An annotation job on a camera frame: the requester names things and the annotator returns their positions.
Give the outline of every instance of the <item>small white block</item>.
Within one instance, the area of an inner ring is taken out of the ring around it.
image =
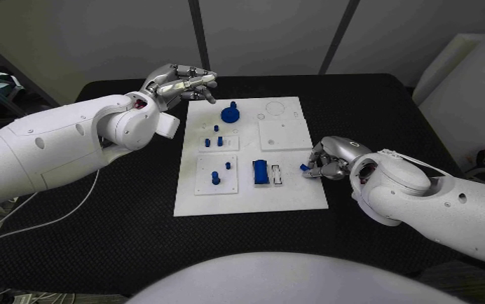
[[[205,146],[205,139],[211,140],[211,146]],[[218,146],[218,137],[199,138],[199,152],[226,152],[239,151],[239,137],[222,136],[222,146]]]
[[[306,120],[260,120],[261,151],[312,150]]]
[[[221,182],[212,184],[212,172],[219,174]],[[195,195],[238,193],[238,157],[235,155],[205,155],[196,157]]]

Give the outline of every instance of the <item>blue part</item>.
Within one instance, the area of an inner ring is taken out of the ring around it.
[[[213,184],[213,185],[218,185],[219,182],[221,182],[221,180],[219,180],[219,174],[218,174],[216,171],[213,171],[213,172],[212,172],[212,184]]]
[[[234,123],[239,119],[239,111],[234,101],[231,102],[231,106],[222,109],[221,119],[225,123]]]
[[[254,183],[257,185],[270,183],[268,164],[263,159],[255,160],[254,162]]]

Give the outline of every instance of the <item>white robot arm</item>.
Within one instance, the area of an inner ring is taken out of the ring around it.
[[[215,103],[218,75],[167,64],[138,92],[35,113],[0,129],[0,202],[81,179],[141,149],[157,133],[173,138],[180,121],[164,113],[180,98]],[[99,137],[112,144],[102,148]]]
[[[485,261],[485,185],[434,167],[444,175],[429,178],[405,159],[431,167],[394,151],[372,153],[351,139],[325,137],[303,176],[338,180],[349,175],[352,198],[374,220],[387,226],[405,222],[431,241]]]

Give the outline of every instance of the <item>black table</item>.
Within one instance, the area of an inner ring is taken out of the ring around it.
[[[137,90],[143,80],[88,84],[79,101]],[[390,148],[460,175],[397,79],[387,74],[226,77],[221,99],[299,96],[312,141],[348,137],[374,151]],[[101,169],[94,193],[62,222],[0,241],[0,285],[79,293],[134,293],[189,265],[248,251],[299,251],[346,258],[398,273],[459,254],[405,224],[385,227],[351,199],[349,181],[323,180],[329,209],[173,218],[188,103],[173,140]],[[1,232],[45,223],[84,199],[94,174],[35,197]]]

